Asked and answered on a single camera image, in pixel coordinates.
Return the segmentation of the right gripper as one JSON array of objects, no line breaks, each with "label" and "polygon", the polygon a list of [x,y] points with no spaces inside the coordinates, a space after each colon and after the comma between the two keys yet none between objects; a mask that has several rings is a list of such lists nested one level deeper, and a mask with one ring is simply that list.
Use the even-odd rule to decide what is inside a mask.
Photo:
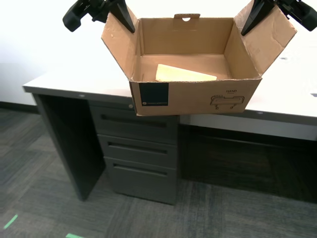
[{"label": "right gripper", "polygon": [[245,36],[256,27],[274,8],[275,3],[287,19],[291,16],[310,32],[316,29],[317,12],[301,0],[254,0],[241,35]]}]

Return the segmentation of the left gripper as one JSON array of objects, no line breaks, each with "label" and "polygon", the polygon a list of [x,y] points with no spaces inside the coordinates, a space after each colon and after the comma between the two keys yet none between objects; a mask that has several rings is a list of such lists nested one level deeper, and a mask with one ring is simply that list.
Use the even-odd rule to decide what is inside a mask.
[{"label": "left gripper", "polygon": [[131,33],[135,32],[132,18],[129,14],[125,0],[77,0],[64,15],[64,26],[74,32],[81,26],[81,19],[89,14],[92,21],[106,23],[107,16],[111,12],[119,22]]}]

